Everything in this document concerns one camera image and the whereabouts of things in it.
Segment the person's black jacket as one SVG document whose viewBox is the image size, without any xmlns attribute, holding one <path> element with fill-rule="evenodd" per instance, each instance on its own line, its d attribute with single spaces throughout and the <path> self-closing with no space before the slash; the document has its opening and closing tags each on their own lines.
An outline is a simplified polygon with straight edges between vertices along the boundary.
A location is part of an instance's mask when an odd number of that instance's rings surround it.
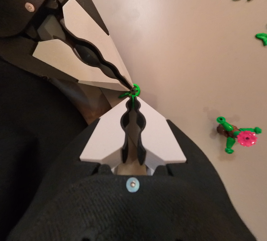
<svg viewBox="0 0 267 241">
<path fill-rule="evenodd" d="M 0 238 L 32 202 L 51 163 L 87 122 L 45 79 L 0 62 Z"/>
</svg>

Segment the small brick flower plant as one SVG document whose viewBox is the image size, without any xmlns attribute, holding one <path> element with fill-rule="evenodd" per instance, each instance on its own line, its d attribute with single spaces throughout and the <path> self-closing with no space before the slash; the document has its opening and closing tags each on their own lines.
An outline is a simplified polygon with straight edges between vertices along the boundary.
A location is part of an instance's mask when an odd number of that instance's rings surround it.
<svg viewBox="0 0 267 241">
<path fill-rule="evenodd" d="M 238 142 L 241 146 L 251 147 L 257 142 L 257 135 L 262 133 L 262 129 L 255 128 L 238 128 L 226 121 L 222 116 L 217 117 L 217 132 L 227 138 L 225 152 L 232 154 L 234 152 L 233 146 Z"/>
</svg>

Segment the green wheel stem piece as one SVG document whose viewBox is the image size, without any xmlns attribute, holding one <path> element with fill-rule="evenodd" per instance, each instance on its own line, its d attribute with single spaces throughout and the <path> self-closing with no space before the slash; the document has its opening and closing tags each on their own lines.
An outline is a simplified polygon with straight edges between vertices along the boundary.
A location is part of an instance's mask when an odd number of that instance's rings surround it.
<svg viewBox="0 0 267 241">
<path fill-rule="evenodd" d="M 118 98 L 123 98 L 129 96 L 132 100 L 132 108 L 134 108 L 135 98 L 140 95 L 141 89 L 137 84 L 133 84 L 133 87 L 128 91 L 118 96 Z"/>
</svg>

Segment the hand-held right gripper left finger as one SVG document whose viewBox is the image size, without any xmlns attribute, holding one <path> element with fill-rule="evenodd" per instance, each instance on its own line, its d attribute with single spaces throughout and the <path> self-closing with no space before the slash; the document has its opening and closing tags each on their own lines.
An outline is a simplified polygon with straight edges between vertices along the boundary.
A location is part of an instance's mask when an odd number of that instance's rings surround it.
<svg viewBox="0 0 267 241">
<path fill-rule="evenodd" d="M 121 119 L 124 114 L 129 112 L 131 106 L 132 99 L 124 99 L 100 117 L 80 155 L 82 162 L 108 165 L 112 171 L 122 163 L 125 130 L 121 125 Z"/>
</svg>

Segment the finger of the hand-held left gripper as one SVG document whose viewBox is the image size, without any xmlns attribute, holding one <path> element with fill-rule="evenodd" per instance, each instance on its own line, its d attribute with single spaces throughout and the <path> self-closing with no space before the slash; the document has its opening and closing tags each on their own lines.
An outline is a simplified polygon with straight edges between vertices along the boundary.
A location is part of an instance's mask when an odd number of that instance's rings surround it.
<svg viewBox="0 0 267 241">
<path fill-rule="evenodd" d="M 69 45 L 59 39 L 38 42 L 33 57 L 77 79 L 78 83 L 129 91 L 120 81 L 106 76 L 98 67 L 86 65 Z"/>
<path fill-rule="evenodd" d="M 68 0 L 62 7 L 61 20 L 78 58 L 101 77 L 98 87 L 132 89 L 131 77 L 109 35 L 76 1 Z"/>
</svg>

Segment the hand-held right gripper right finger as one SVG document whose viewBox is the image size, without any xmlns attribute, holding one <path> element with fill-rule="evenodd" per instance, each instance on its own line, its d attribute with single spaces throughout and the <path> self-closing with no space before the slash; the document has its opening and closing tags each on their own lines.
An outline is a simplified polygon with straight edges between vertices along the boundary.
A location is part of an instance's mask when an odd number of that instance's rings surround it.
<svg viewBox="0 0 267 241">
<path fill-rule="evenodd" d="M 140 97 L 135 97 L 137 156 L 147 175 L 153 175 L 158 166 L 185 163 L 186 157 L 172 132 L 167 119 Z"/>
</svg>

